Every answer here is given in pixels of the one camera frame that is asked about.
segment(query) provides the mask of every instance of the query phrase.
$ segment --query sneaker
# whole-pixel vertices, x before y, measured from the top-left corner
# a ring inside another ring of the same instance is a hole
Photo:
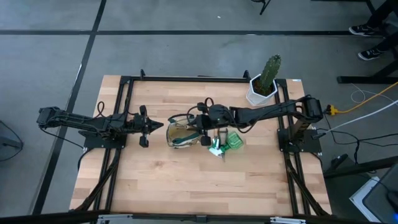
[[[374,29],[371,27],[368,27],[367,25],[352,26],[348,30],[350,33],[352,33],[354,35],[361,35],[364,37],[369,37],[369,36],[375,34]]]
[[[379,58],[384,52],[381,52],[377,48],[369,49],[358,53],[358,57],[362,60],[373,60]]]

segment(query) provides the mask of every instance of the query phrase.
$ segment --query green object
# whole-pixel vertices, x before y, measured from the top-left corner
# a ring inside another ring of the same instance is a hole
[[[243,140],[234,131],[228,134],[227,143],[231,149],[239,149],[243,146]]]
[[[258,90],[258,92],[263,96],[267,96],[269,88],[271,87],[274,78],[278,74],[280,68],[280,62],[281,62],[280,55],[274,55],[268,60],[266,66],[264,67],[264,70],[262,71],[260,76],[261,86],[260,89]]]
[[[243,140],[236,132],[231,132],[228,134],[228,138],[226,140],[226,144],[221,146],[220,149],[225,153],[228,149],[239,149],[243,146]]]

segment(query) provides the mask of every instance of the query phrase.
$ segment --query white cable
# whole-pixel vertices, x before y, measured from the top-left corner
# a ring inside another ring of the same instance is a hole
[[[394,104],[396,104],[396,103],[398,103],[398,100],[393,101],[393,102],[390,103],[389,105],[387,105],[387,106],[385,106],[385,107],[383,107],[383,108],[381,108],[381,109],[379,109],[379,110],[377,110],[377,111],[375,111],[375,112],[373,112],[373,113],[369,113],[369,114],[367,114],[367,115],[365,115],[365,116],[362,116],[362,117],[356,118],[356,119],[354,119],[354,120],[345,122],[345,123],[343,123],[343,124],[341,124],[341,125],[339,125],[339,126],[336,126],[336,127],[332,128],[332,129],[329,129],[328,131],[326,131],[326,132],[324,132],[324,133],[325,133],[325,134],[326,134],[326,133],[329,133],[330,131],[336,130],[336,129],[338,129],[338,128],[344,126],[344,125],[347,125],[347,124],[350,124],[350,123],[352,123],[352,122],[359,121],[359,120],[361,120],[361,119],[363,119],[363,118],[367,118],[368,116],[372,116],[372,115],[374,115],[374,114],[377,114],[378,112],[383,111],[383,110],[389,108],[390,106],[392,106],[392,105],[394,105]]]
[[[365,93],[370,93],[370,94],[372,94],[372,95],[377,95],[377,93],[373,93],[373,92],[371,92],[371,91],[361,90],[361,89],[360,89],[358,86],[356,86],[354,83],[352,83],[352,85],[355,86],[355,88],[358,89],[358,90],[352,92],[352,94],[351,94],[351,100],[352,100],[353,102],[355,102],[355,103],[362,103],[362,102],[364,102],[364,101],[366,100]],[[361,92],[362,95],[363,95],[363,99],[362,99],[361,101],[356,101],[356,100],[354,100],[354,98],[353,98],[353,95],[354,95],[355,93],[357,93],[357,92]],[[394,102],[393,99],[389,98],[389,97],[386,96],[386,95],[380,94],[379,96],[383,96],[383,97],[387,98],[388,100],[390,100],[391,102]]]

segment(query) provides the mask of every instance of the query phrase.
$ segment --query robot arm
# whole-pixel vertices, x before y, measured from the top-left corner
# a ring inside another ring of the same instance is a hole
[[[198,103],[197,108],[202,114],[197,115],[190,123],[192,128],[204,134],[207,138],[202,141],[208,144],[209,137],[206,132],[211,129],[225,128],[231,126],[238,128],[242,133],[248,132],[258,121],[291,115],[297,118],[297,122],[289,127],[289,139],[296,140],[303,138],[303,132],[312,123],[323,119],[322,108],[319,100],[311,96],[305,96],[298,100],[289,100],[284,103],[265,106],[257,109],[230,107],[223,105],[211,105]]]
[[[134,118],[127,120],[127,112],[111,116],[97,116],[95,118],[68,113],[57,107],[41,108],[37,123],[39,128],[55,128],[67,126],[80,129],[84,137],[113,140],[126,134],[142,133],[140,145],[147,147],[147,134],[163,126],[163,123],[152,121],[147,116],[145,106],[140,106],[140,114],[135,113]]]

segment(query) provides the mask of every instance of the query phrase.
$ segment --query yellow cable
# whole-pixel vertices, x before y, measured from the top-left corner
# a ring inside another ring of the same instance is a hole
[[[364,102],[362,102],[362,103],[360,103],[360,104],[354,106],[353,108],[351,108],[351,109],[349,109],[349,110],[346,110],[346,111],[339,111],[339,110],[335,109],[335,110],[334,110],[334,113],[348,113],[348,112],[351,112],[351,111],[355,110],[356,108],[359,108],[360,106],[362,106],[362,105],[364,105],[365,103],[369,102],[371,99],[373,99],[373,98],[375,98],[375,97],[377,97],[377,96],[383,94],[385,91],[391,89],[392,87],[396,86],[397,84],[398,84],[398,82],[392,84],[391,86],[385,88],[385,89],[384,89],[383,91],[381,91],[380,93],[378,93],[378,94],[376,94],[376,95],[370,97],[369,99],[367,99],[367,100],[365,100]]]

